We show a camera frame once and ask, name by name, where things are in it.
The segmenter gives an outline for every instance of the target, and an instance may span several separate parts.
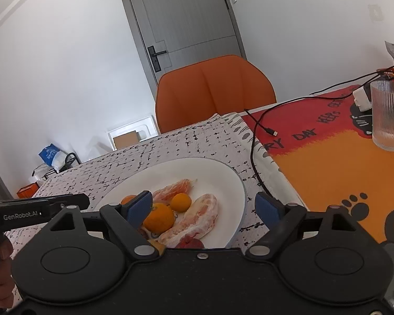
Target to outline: glass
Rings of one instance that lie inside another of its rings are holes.
[[[384,150],[394,151],[394,82],[371,83],[372,139]]]

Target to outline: wall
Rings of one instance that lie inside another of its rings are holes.
[[[0,27],[0,176],[13,194],[53,142],[82,161],[153,114],[121,0],[26,0]]]
[[[237,0],[248,60],[279,101],[393,65],[394,0]]]

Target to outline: chair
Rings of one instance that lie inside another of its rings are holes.
[[[267,77],[236,55],[221,56],[162,76],[156,96],[161,133],[179,129],[215,113],[242,112],[276,102]]]

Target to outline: door handle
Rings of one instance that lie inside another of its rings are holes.
[[[152,60],[154,71],[155,72],[162,71],[162,69],[160,68],[158,56],[160,56],[161,54],[168,53],[168,52],[167,51],[155,52],[154,46],[148,47],[147,50],[149,51],[150,59]]]

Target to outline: white plate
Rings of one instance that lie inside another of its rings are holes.
[[[238,174],[216,160],[190,157],[146,168],[112,189],[95,207],[95,211],[104,205],[119,203],[127,195],[137,195],[146,190],[154,192],[181,179],[196,180],[190,192],[193,202],[206,193],[215,195],[219,202],[215,227],[201,239],[204,247],[230,246],[244,218],[247,197]]]

